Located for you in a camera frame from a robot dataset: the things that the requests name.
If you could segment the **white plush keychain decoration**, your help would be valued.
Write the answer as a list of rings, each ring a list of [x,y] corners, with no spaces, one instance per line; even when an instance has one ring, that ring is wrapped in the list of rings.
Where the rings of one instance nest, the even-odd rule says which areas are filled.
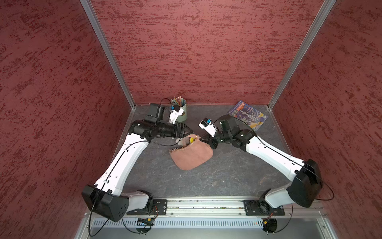
[[[188,139],[185,139],[185,138],[182,138],[179,142],[178,142],[178,146],[179,147],[185,147],[189,144],[189,140]]]

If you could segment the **pink corduroy shoulder bag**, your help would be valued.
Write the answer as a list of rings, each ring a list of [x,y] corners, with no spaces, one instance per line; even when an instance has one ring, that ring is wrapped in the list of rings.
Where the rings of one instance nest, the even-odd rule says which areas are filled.
[[[200,136],[196,134],[190,134],[185,139],[197,136],[197,140],[193,143],[189,143],[185,147],[174,148],[170,150],[170,157],[178,168],[183,171],[192,170],[208,160],[213,156],[212,148],[202,141]]]

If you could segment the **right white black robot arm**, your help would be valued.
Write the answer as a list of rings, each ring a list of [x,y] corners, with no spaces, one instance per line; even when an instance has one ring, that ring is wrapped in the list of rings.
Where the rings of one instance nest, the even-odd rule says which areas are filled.
[[[283,174],[289,183],[277,189],[269,189],[258,201],[263,210],[278,208],[287,204],[298,204],[309,208],[322,189],[319,167],[314,160],[304,161],[291,156],[266,143],[253,131],[217,131],[205,134],[202,142],[216,149],[219,143],[231,144],[246,153],[254,155]]]

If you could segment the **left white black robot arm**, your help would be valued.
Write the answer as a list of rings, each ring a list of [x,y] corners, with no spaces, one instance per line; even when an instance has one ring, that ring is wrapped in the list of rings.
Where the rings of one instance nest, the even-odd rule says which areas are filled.
[[[118,222],[130,211],[150,211],[150,194],[136,191],[122,196],[124,183],[140,154],[157,136],[183,138],[193,133],[184,123],[166,124],[136,120],[116,157],[94,185],[86,185],[82,197],[91,212]]]

